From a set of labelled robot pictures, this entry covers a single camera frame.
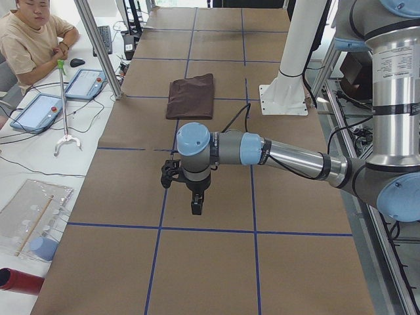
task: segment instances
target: chair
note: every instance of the chair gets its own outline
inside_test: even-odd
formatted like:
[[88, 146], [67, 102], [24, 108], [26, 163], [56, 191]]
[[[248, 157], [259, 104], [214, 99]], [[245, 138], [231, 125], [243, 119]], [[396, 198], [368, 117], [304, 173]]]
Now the chair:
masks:
[[[22, 92], [18, 86], [18, 79], [13, 71], [9, 68], [5, 57], [0, 53], [0, 100], [7, 102], [12, 106], [12, 109], [18, 107], [20, 101], [23, 99]], [[0, 103], [0, 116], [9, 116], [10, 108]]]

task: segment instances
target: green handle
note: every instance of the green handle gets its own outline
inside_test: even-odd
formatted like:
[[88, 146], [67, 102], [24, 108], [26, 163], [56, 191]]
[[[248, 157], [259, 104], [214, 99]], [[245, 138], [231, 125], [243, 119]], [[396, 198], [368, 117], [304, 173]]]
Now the green handle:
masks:
[[57, 65], [58, 65], [58, 69], [63, 70], [64, 75], [66, 75], [66, 72], [64, 71], [64, 60], [58, 59]]

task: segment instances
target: beige t-shirt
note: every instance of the beige t-shirt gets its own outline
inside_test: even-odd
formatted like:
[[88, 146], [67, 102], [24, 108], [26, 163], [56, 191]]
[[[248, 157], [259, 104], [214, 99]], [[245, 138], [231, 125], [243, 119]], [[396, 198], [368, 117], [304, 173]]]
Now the beige t-shirt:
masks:
[[[14, 15], [11, 10], [0, 19], [0, 51], [15, 74], [26, 74], [48, 62], [53, 48], [58, 46], [57, 37], [63, 37], [73, 26], [61, 18], [50, 15], [40, 30], [34, 30]], [[27, 85], [19, 83], [22, 92]]]

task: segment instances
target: red cylinder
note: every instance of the red cylinder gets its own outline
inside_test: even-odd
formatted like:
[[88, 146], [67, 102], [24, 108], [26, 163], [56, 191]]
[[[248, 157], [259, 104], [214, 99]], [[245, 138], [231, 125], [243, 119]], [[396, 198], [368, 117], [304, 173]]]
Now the red cylinder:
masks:
[[10, 268], [0, 269], [0, 289], [38, 295], [44, 278]]

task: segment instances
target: blue cup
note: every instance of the blue cup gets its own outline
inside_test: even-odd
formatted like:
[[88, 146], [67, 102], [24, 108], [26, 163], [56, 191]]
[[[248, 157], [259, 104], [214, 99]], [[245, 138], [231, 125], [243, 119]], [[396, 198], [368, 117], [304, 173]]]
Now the blue cup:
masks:
[[57, 246], [58, 243], [56, 241], [50, 238], [43, 238], [42, 236], [32, 240], [30, 243], [31, 251], [46, 261], [52, 261]]

